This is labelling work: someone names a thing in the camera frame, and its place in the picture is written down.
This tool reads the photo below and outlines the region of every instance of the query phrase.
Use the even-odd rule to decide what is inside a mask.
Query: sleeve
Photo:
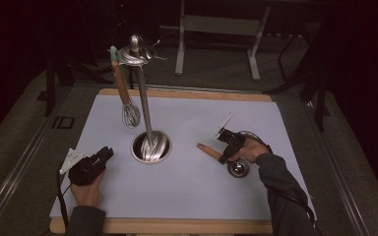
[[[104,220],[105,211],[93,206],[76,206],[66,236],[102,235]]]
[[[291,173],[284,159],[266,153],[256,158],[259,175],[265,186],[288,194],[307,204],[307,196]],[[272,214],[274,235],[317,235],[305,209],[268,190],[268,202]]]

